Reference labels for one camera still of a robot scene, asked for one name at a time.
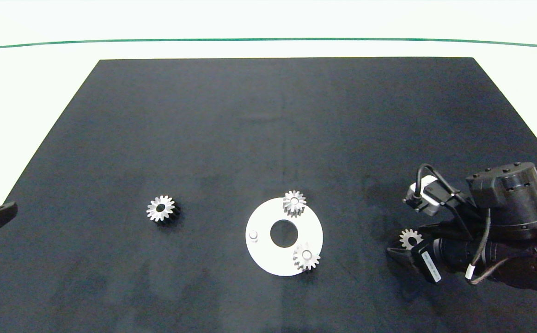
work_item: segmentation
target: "white floor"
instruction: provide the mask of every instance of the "white floor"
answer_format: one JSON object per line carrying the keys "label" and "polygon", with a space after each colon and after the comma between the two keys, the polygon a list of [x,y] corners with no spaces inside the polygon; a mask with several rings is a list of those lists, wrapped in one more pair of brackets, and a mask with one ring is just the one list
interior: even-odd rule
{"label": "white floor", "polygon": [[[0,1],[0,46],[69,40],[260,37],[440,38],[537,44],[537,1]],[[537,47],[340,40],[7,47],[0,48],[0,204],[99,59],[347,56],[474,57],[537,136]]]}

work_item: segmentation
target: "spur gear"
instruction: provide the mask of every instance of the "spur gear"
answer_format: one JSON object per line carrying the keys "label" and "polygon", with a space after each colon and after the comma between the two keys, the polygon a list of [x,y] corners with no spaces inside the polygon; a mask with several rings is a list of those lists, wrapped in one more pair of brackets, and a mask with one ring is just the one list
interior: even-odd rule
{"label": "spur gear", "polygon": [[167,226],[178,217],[178,207],[172,198],[159,196],[147,205],[147,217],[157,223],[157,225]]}
{"label": "spur gear", "polygon": [[313,253],[307,243],[305,245],[298,245],[293,252],[293,264],[300,270],[305,271],[316,268],[316,265],[319,264],[319,259],[320,256]]}
{"label": "spur gear", "polygon": [[405,249],[412,249],[414,248],[414,245],[410,244],[410,238],[413,238],[416,242],[416,244],[419,244],[422,242],[422,236],[412,229],[406,229],[401,232],[400,234],[400,243],[402,243],[402,247]]}
{"label": "spur gear", "polygon": [[304,212],[306,201],[303,193],[289,191],[283,197],[283,211],[291,217],[297,217]]}

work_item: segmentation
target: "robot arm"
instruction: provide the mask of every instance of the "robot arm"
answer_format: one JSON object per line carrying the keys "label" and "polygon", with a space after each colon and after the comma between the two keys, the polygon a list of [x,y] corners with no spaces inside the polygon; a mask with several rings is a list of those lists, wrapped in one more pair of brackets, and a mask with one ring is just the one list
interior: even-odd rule
{"label": "robot arm", "polygon": [[[432,175],[422,176],[427,169]],[[400,234],[389,247],[396,261],[431,283],[464,272],[470,284],[488,278],[537,290],[537,171],[533,163],[487,168],[466,179],[472,198],[448,184],[428,164],[417,172],[404,202],[434,216],[440,208],[454,219]]]}

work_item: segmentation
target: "gear teeth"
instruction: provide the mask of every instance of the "gear teeth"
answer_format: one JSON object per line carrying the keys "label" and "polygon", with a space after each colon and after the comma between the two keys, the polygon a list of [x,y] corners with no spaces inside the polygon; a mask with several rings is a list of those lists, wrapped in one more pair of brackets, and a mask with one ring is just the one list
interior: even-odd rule
{"label": "gear teeth", "polygon": [[[309,251],[311,254],[309,259],[304,258],[304,251]],[[316,265],[319,264],[320,255],[313,254],[310,250],[309,244],[298,245],[297,248],[293,251],[293,264],[297,266],[298,269],[302,271],[311,270],[316,268]]]}
{"label": "gear teeth", "polygon": [[418,231],[414,231],[412,229],[405,229],[400,232],[400,244],[402,244],[402,247],[410,250],[414,248],[414,245],[410,244],[410,238],[414,238],[417,244],[422,242],[422,236],[418,233]]}
{"label": "gear teeth", "polygon": [[[180,209],[170,196],[156,197],[151,203],[152,204],[147,206],[147,217],[149,217],[151,221],[156,222],[157,225],[168,226],[178,218]],[[157,211],[157,207],[160,204],[164,205],[163,211]]]}
{"label": "gear teeth", "polygon": [[291,217],[298,217],[304,212],[306,200],[300,191],[289,191],[283,197],[283,211]]}

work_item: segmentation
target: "disc center hole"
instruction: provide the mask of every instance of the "disc center hole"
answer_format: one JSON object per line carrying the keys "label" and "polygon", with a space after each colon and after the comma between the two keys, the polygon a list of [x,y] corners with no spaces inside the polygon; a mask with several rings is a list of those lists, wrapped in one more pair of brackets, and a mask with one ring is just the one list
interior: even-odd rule
{"label": "disc center hole", "polygon": [[270,238],[281,248],[288,248],[298,240],[298,228],[293,222],[279,220],[270,228]]}

